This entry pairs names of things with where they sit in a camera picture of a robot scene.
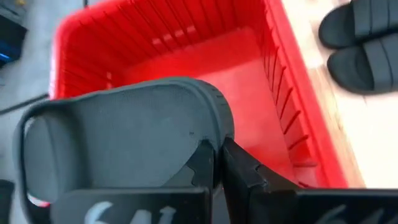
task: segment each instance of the gray floor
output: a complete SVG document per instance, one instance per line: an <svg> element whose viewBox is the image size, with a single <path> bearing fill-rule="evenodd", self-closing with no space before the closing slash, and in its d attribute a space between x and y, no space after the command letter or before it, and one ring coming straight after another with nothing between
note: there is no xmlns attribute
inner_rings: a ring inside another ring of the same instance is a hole
<svg viewBox="0 0 398 224"><path fill-rule="evenodd" d="M50 51L53 35L60 21L83 7L83 0L26 0L26 14L21 23L28 28L22 58L0 70L5 86L0 86L0 111L47 92ZM12 134L25 108L0 115L0 179L14 180ZM11 223L26 223L16 195Z"/></svg>

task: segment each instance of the table surface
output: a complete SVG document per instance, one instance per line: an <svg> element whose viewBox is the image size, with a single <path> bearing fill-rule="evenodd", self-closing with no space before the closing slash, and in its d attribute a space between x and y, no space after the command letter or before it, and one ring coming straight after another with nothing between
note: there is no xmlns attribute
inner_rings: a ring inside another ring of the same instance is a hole
<svg viewBox="0 0 398 224"><path fill-rule="evenodd" d="M361 96L340 88L326 61L318 27L333 8L349 0L282 0L336 153L350 187L398 187L398 93Z"/></svg>

